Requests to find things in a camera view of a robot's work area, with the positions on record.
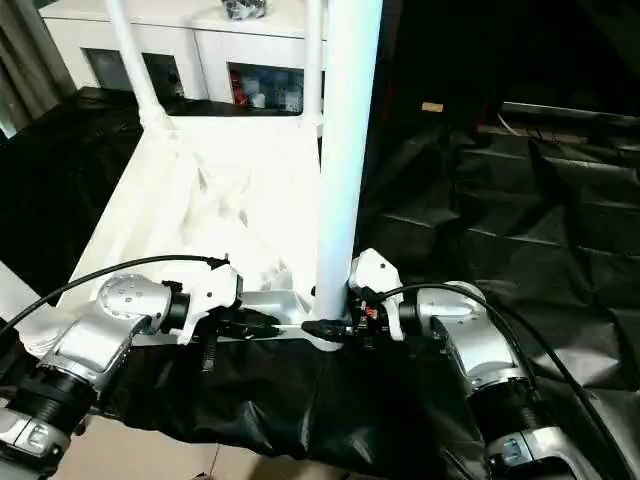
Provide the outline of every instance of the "white cabinet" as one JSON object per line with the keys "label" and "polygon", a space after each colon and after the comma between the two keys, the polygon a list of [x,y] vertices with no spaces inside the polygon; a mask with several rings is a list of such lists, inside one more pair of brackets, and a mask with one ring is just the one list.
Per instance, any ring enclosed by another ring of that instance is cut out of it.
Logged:
{"label": "white cabinet", "polygon": [[[125,6],[159,95],[233,102],[230,72],[252,80],[260,69],[268,72],[257,75],[262,79],[288,75],[287,92],[301,94],[304,0],[271,0],[267,16],[240,22],[226,18],[220,0],[126,0]],[[78,88],[128,89],[104,0],[58,0],[40,14]],[[273,91],[267,106],[275,102]]]}

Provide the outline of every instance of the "black plastic sheet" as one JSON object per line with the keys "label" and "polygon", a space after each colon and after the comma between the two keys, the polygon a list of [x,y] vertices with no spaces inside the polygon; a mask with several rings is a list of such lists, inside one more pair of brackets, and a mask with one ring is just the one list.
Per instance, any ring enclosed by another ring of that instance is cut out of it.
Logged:
{"label": "black plastic sheet", "polygon": [[[62,117],[45,117],[0,147],[0,225],[30,242],[3,243],[2,260],[40,293],[68,278],[139,138],[133,98],[123,95],[85,91],[54,112]],[[225,108],[185,101],[173,111],[234,113]],[[533,322],[589,389],[636,469],[638,159],[423,131],[368,166],[357,239],[358,250],[376,248],[405,282],[472,281]],[[25,162],[44,173],[34,178]],[[19,188],[29,182],[38,187]],[[84,202],[78,186],[102,192],[99,201]],[[14,205],[30,206],[28,218],[12,214]],[[81,213],[67,213],[74,208]],[[542,350],[516,331],[561,425],[598,468],[623,478]],[[484,444],[440,347],[416,340],[327,354],[304,341],[224,344],[209,374],[199,345],[137,348],[103,406],[127,425],[188,442],[391,478],[487,478]],[[0,366],[2,383],[16,378]]]}

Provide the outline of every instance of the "cabinet glass door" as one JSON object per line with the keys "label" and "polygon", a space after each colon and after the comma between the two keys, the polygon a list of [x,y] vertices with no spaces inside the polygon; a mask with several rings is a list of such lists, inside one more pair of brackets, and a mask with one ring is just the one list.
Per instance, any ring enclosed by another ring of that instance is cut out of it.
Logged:
{"label": "cabinet glass door", "polygon": [[[83,51],[100,87],[133,90],[118,50],[83,48]],[[143,53],[142,58],[158,96],[184,97],[184,88],[173,56]]]}

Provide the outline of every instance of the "cable connector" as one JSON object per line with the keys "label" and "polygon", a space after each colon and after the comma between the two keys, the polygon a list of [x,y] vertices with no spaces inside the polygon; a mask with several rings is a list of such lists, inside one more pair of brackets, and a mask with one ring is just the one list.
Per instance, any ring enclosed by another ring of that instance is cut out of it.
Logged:
{"label": "cable connector", "polygon": [[209,268],[211,268],[211,270],[223,267],[224,265],[231,265],[231,262],[229,261],[229,255],[225,255],[224,259],[209,257],[207,258],[206,263],[207,265],[209,265]]}

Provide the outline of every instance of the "metal rod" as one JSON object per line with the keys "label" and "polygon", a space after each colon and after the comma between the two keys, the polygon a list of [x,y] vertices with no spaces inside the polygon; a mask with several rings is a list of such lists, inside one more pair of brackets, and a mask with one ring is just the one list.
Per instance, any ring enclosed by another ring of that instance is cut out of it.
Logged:
{"label": "metal rod", "polygon": [[320,187],[317,318],[344,315],[382,0],[330,0]]}
{"label": "metal rod", "polygon": [[105,0],[111,25],[120,43],[120,54],[124,62],[129,81],[136,95],[140,108],[140,123],[148,125],[158,116],[166,113],[160,106],[158,97],[151,83],[151,77],[144,64],[144,59],[131,30],[131,25],[124,11],[122,0]]}
{"label": "metal rod", "polygon": [[322,114],[322,0],[306,1],[306,58],[304,66],[303,115],[312,121],[320,121]]}

